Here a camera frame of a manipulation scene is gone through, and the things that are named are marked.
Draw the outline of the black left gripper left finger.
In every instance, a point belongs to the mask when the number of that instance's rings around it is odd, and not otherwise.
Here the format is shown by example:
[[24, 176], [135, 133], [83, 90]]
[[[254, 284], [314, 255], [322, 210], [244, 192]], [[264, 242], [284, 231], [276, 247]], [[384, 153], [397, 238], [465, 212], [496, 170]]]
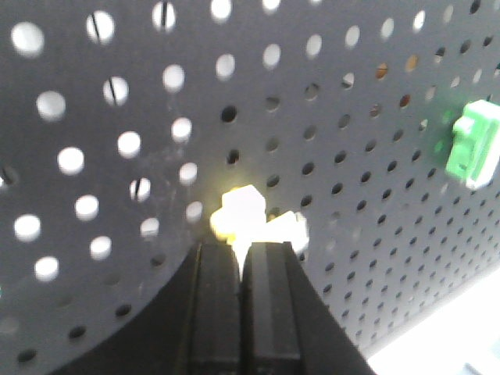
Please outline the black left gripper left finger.
[[238, 262], [226, 245], [201, 244], [123, 328], [58, 374], [238, 374]]

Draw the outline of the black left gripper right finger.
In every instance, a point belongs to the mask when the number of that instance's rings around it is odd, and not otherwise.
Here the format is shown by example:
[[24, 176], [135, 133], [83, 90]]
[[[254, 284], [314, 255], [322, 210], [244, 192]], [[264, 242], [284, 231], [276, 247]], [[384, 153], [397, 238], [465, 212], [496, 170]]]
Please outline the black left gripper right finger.
[[371, 374], [291, 245], [254, 244], [242, 291], [243, 374]]

